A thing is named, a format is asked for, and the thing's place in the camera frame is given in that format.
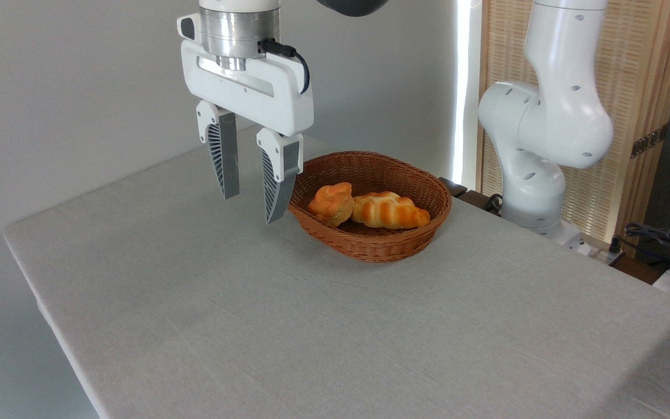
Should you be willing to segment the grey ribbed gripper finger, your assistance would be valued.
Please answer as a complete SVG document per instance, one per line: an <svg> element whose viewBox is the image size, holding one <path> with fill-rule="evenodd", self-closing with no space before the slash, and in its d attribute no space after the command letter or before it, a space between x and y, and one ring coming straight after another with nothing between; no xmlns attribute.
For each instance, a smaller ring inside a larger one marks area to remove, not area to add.
<svg viewBox="0 0 670 419"><path fill-rule="evenodd" d="M197 123L200 141L208 147L223 198L232 198L240 193L236 115L201 100L197 105Z"/></svg>
<svg viewBox="0 0 670 419"><path fill-rule="evenodd" d="M257 133L262 151L265 219L268 225L287 210L296 177L303 172L303 135L283 136L269 128Z"/></svg>

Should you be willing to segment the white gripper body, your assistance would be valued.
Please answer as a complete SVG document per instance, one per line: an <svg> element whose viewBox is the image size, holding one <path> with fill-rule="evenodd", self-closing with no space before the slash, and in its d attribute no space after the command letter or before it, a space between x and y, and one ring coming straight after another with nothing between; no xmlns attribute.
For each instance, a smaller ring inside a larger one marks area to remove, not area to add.
<svg viewBox="0 0 670 419"><path fill-rule="evenodd" d="M285 136L313 125L303 64L261 47L279 40L278 13L193 13L178 19L177 31L192 95Z"/></svg>

